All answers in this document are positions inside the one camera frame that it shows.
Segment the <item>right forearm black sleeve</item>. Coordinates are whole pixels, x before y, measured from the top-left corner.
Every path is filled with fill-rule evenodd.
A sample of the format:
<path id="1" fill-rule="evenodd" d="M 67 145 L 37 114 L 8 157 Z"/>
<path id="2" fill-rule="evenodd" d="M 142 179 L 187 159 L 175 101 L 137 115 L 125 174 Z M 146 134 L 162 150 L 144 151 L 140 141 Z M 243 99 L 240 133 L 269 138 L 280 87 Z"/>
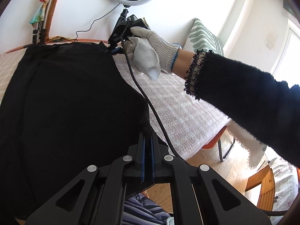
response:
<path id="1" fill-rule="evenodd" d="M 187 94 L 229 116 L 282 158 L 299 167 L 299 85 L 212 51 L 178 49 L 171 71 Z"/>

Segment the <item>right hand white glove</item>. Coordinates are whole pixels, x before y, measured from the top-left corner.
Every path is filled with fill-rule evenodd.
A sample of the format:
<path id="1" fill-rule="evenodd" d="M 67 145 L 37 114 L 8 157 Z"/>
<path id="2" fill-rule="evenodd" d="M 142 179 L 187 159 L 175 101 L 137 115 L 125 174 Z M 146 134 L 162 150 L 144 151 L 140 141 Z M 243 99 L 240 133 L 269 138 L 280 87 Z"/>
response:
<path id="1" fill-rule="evenodd" d="M 171 74 L 181 46 L 143 27 L 135 26 L 130 31 L 133 36 L 125 41 L 124 49 L 131 68 L 151 81 L 157 81 L 162 71 Z"/>

